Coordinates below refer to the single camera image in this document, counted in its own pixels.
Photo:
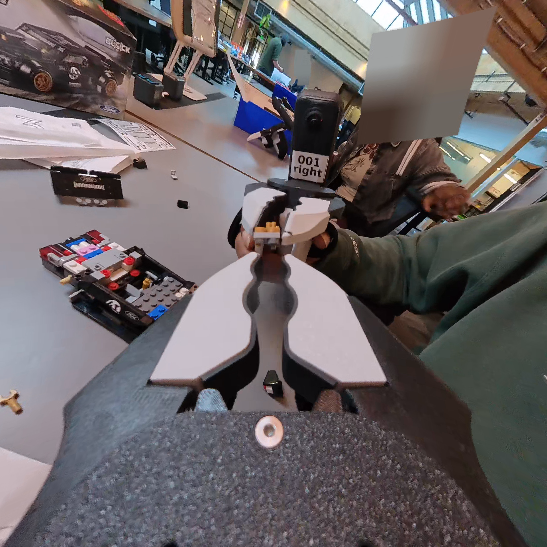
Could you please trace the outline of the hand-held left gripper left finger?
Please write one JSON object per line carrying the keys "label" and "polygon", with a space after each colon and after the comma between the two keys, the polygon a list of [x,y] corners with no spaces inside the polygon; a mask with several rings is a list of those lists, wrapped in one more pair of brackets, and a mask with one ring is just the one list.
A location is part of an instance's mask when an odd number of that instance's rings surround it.
{"label": "hand-held left gripper left finger", "polygon": [[152,385],[235,398],[259,368],[256,252],[210,277],[190,298],[151,374]]}

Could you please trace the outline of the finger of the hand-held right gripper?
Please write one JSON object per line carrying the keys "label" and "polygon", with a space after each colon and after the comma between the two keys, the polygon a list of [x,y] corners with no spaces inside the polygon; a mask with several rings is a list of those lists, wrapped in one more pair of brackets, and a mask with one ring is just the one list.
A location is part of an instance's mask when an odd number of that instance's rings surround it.
{"label": "finger of the hand-held right gripper", "polygon": [[253,236],[256,226],[264,226],[266,222],[277,222],[279,225],[284,210],[285,192],[273,188],[257,188],[247,193],[243,199],[241,223]]}
{"label": "finger of the hand-held right gripper", "polygon": [[329,220],[330,202],[302,197],[292,209],[286,207],[280,215],[281,245],[291,246],[291,254],[305,262],[312,240],[325,232]]}

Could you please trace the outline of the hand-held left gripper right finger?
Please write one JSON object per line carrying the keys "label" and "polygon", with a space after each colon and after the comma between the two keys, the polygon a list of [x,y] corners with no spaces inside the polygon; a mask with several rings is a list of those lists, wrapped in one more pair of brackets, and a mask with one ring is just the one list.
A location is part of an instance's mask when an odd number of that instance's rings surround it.
{"label": "hand-held left gripper right finger", "polygon": [[293,307],[284,327],[286,383],[314,404],[324,390],[380,387],[387,382],[348,295],[292,255],[284,257]]}

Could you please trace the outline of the gold lego engine assembly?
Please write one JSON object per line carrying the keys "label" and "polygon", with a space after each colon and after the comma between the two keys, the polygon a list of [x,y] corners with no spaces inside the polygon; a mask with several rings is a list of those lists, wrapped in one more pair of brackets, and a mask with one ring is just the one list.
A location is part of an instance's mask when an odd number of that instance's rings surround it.
{"label": "gold lego engine assembly", "polygon": [[264,226],[256,226],[253,230],[256,245],[277,245],[281,242],[281,228],[277,222],[266,222]]}

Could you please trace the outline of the black lego car model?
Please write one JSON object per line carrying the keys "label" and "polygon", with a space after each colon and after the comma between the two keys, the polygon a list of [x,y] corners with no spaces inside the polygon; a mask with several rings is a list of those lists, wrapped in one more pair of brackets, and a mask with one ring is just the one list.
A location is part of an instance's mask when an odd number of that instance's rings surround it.
{"label": "black lego car model", "polygon": [[126,343],[195,292],[190,282],[98,230],[39,249],[43,266],[70,285],[72,307]]}

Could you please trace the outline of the black printed lego plate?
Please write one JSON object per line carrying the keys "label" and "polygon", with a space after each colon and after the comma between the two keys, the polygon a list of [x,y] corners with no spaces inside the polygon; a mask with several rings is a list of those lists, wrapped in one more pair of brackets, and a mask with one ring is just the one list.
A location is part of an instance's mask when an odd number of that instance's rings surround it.
{"label": "black printed lego plate", "polygon": [[124,201],[119,174],[53,166],[50,177],[58,201],[79,206],[118,206]]}

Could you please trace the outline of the person's right forearm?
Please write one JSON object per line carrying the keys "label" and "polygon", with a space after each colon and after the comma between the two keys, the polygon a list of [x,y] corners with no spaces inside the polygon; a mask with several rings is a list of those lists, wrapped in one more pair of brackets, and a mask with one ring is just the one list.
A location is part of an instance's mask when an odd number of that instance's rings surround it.
{"label": "person's right forearm", "polygon": [[546,202],[444,223],[416,236],[334,228],[316,269],[347,294],[415,313],[463,317],[487,301],[546,314]]}

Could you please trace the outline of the lego set box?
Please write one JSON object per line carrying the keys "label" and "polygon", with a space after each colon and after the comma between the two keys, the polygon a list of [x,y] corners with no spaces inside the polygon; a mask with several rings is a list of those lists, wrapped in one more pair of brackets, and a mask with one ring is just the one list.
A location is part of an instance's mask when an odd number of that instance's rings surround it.
{"label": "lego set box", "polygon": [[123,119],[135,48],[101,1],[1,1],[1,93]]}

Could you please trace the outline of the person's right hand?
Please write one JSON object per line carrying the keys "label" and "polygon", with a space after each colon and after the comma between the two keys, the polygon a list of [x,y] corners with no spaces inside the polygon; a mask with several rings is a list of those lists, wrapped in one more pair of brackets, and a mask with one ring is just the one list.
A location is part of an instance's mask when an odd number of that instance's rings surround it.
{"label": "person's right hand", "polygon": [[[337,229],[334,227],[333,223],[329,223],[325,232],[312,239],[306,262],[310,264],[317,263],[334,249],[337,241]],[[237,259],[241,259],[254,251],[254,239],[243,228],[242,223],[238,226],[238,231],[236,232],[232,247],[236,252]]]}

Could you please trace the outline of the black handheld device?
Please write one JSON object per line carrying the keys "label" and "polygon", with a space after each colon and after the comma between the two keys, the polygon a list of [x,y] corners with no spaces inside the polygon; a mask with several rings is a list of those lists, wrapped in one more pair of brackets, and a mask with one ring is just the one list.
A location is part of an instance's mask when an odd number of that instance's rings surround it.
{"label": "black handheld device", "polygon": [[249,135],[247,141],[260,140],[266,149],[273,149],[275,151],[279,160],[284,160],[289,151],[285,132],[292,131],[293,129],[294,110],[285,97],[281,99],[273,97],[271,103],[282,121],[270,128],[264,128],[259,132]]}

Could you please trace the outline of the blue plastic storage bin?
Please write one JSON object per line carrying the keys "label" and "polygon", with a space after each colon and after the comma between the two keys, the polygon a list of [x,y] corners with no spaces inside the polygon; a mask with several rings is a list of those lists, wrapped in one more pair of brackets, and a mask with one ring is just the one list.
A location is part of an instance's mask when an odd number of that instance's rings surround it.
{"label": "blue plastic storage bin", "polygon": [[279,117],[272,104],[274,97],[279,99],[285,97],[288,104],[294,109],[297,94],[285,87],[276,84],[272,92],[264,93],[248,85],[247,91],[240,98],[234,126],[252,134],[282,123],[282,118]]}

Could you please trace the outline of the small black box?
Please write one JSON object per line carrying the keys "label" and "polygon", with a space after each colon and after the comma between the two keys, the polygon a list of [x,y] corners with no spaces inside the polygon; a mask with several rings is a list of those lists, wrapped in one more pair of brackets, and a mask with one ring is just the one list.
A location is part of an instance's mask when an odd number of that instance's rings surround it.
{"label": "small black box", "polygon": [[136,73],[133,77],[133,97],[151,108],[159,108],[164,86],[151,74]]}
{"label": "small black box", "polygon": [[185,78],[175,72],[164,72],[162,75],[164,92],[167,93],[170,100],[175,102],[180,101],[183,97],[185,82]]}

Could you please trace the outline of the white numbered paper bag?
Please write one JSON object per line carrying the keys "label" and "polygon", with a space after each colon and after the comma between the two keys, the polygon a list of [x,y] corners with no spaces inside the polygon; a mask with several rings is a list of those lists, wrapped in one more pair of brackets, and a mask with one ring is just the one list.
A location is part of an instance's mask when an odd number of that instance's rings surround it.
{"label": "white numbered paper bag", "polygon": [[1,448],[1,544],[36,499],[51,465]]}

